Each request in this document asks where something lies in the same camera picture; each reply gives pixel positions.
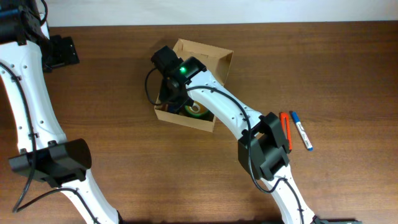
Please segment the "orange object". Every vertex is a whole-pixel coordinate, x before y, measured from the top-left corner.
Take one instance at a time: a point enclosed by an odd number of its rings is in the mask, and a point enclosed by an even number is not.
[[[287,135],[287,140],[289,141],[289,150],[291,151],[293,149],[292,145],[292,137],[290,135],[290,126],[289,126],[289,114],[282,112],[279,114],[280,117],[280,123],[282,124],[282,130],[285,132],[285,126],[286,126],[286,135]]]

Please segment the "white wall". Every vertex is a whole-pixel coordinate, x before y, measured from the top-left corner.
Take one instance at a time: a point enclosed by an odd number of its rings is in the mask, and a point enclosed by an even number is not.
[[[47,0],[47,4],[51,26],[398,20],[398,0]]]

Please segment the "wooden table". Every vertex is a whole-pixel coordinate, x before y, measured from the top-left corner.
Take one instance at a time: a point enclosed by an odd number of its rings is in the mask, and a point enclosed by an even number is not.
[[[53,28],[72,36],[80,64],[45,75],[64,132],[90,146],[94,177],[125,220],[278,220],[237,160],[219,121],[214,133],[158,121],[144,93],[150,57],[178,38],[234,50],[226,88],[249,106],[297,111],[289,155],[308,206],[322,218],[398,220],[398,22]],[[150,80],[155,96],[160,75]],[[84,223],[62,194],[18,214],[25,177],[11,172],[16,127],[0,91],[0,222]],[[25,202],[48,191],[34,182]]]

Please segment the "blue marker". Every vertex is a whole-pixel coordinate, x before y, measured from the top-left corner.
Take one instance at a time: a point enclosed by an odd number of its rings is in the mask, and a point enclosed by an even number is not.
[[[301,138],[302,138],[303,141],[304,141],[305,146],[307,147],[307,149],[308,149],[309,151],[312,151],[312,150],[313,150],[313,147],[312,147],[312,145],[311,145],[311,143],[310,143],[310,140],[308,139],[307,134],[305,134],[304,128],[303,128],[303,126],[302,126],[302,124],[301,124],[301,122],[300,122],[299,117],[297,116],[297,113],[294,112],[294,111],[292,111],[291,113],[292,113],[293,121],[294,121],[294,123],[296,124],[296,127],[297,127],[297,129],[298,129],[298,131],[299,131],[299,133],[300,133],[300,135],[301,135]]]

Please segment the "cardboard box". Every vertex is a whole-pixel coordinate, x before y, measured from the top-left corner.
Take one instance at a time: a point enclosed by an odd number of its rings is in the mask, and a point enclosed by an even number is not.
[[[178,57],[186,60],[189,57],[199,59],[212,72],[217,81],[224,85],[232,62],[233,51],[200,44],[189,40],[179,39],[173,51]],[[159,120],[213,132],[216,116],[209,114],[206,119],[191,118],[183,113],[173,114],[164,111],[163,106],[155,106],[155,113]]]

